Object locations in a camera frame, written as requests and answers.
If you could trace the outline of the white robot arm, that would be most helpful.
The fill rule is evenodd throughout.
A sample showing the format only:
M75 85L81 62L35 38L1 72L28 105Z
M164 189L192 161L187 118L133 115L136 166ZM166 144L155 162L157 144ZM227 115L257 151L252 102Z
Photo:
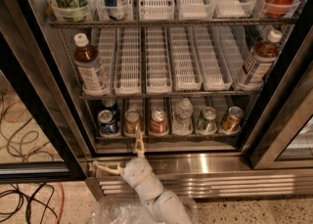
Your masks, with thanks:
M124 167L118 163L94 161L98 169L120 175L137 193L140 202L150 218L164 224L192 224L180 198L172 191L166 191L145 157L142 132L136 133L135 146L131 158Z

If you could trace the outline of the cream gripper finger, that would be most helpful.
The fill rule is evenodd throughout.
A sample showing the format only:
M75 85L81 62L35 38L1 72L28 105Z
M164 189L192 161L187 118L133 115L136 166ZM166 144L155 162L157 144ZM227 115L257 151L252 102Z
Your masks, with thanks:
M143 142L142 132L140 130L138 130L136 134L133 153L136 154L137 157L145 156L145 146Z
M103 162L99 162L99 161L94 161L93 164L101 169L104 170L110 174L113 175L123 175L123 168L120 166L119 162L114 162L114 163L103 163Z

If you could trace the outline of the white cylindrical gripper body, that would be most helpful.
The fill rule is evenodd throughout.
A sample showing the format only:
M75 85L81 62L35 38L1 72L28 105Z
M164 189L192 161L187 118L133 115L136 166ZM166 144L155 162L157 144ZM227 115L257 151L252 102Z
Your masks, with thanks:
M145 157L134 157L128 161L123 168L122 178L135 190L142 202L154 202L164 191Z

